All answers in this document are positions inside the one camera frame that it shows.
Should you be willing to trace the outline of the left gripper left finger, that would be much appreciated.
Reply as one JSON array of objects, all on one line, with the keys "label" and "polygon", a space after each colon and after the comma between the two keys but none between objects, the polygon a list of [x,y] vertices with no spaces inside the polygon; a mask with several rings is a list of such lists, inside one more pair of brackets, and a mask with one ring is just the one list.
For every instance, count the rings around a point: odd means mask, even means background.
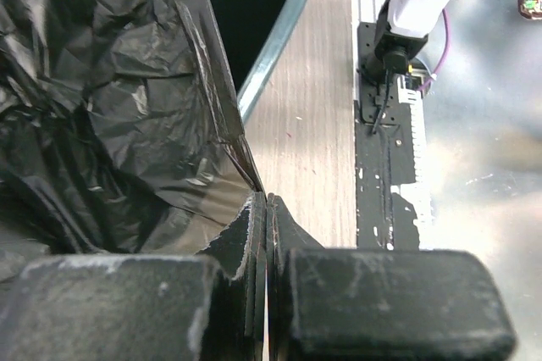
[{"label": "left gripper left finger", "polygon": [[259,360],[266,198],[192,255],[39,256],[3,269],[4,360]]}]

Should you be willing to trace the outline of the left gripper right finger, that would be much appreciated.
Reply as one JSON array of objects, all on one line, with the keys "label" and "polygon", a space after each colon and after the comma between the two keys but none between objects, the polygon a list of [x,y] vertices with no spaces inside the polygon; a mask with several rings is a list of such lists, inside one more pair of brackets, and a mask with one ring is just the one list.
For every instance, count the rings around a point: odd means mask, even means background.
[{"label": "left gripper right finger", "polygon": [[274,194],[266,231],[272,360],[507,360],[516,349],[471,253],[322,247]]}]

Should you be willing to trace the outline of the black trash bag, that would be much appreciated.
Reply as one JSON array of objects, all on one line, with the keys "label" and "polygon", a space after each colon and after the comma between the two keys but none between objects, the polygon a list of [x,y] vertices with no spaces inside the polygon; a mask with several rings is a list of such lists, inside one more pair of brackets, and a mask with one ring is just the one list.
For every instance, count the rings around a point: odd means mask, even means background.
[{"label": "black trash bag", "polygon": [[210,0],[1,0],[1,278],[195,252],[262,187]]}]

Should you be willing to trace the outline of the dark green trash bin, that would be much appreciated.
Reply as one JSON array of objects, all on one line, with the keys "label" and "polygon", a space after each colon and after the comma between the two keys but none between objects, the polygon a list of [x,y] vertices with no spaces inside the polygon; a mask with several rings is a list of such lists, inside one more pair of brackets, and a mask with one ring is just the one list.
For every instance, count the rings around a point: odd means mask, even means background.
[{"label": "dark green trash bin", "polygon": [[307,0],[211,0],[247,121]]}]

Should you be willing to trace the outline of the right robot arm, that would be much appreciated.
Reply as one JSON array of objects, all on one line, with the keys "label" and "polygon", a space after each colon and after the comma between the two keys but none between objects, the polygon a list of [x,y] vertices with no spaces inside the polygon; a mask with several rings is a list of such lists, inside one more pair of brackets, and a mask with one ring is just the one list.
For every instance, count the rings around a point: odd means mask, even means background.
[{"label": "right robot arm", "polygon": [[363,60],[363,76],[381,83],[387,74],[405,74],[449,1],[385,0],[377,19],[373,51]]}]

